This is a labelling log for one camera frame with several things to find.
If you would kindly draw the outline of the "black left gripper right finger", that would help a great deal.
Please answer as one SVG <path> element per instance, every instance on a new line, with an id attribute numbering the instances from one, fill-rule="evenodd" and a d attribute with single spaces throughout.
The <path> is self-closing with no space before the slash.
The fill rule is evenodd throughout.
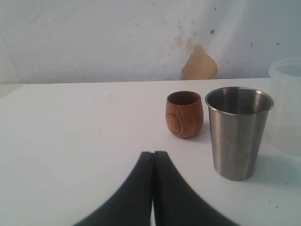
<path id="1" fill-rule="evenodd" d="M 152 196 L 157 226 L 236 226 L 183 179 L 167 152 L 154 153 Z"/>

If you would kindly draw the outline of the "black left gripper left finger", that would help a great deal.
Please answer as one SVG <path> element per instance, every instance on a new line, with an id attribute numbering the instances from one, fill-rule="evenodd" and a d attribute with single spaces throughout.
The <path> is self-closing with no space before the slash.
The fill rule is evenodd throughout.
<path id="1" fill-rule="evenodd" d="M 154 154 L 142 152 L 123 184 L 77 226 L 149 226 Z"/>

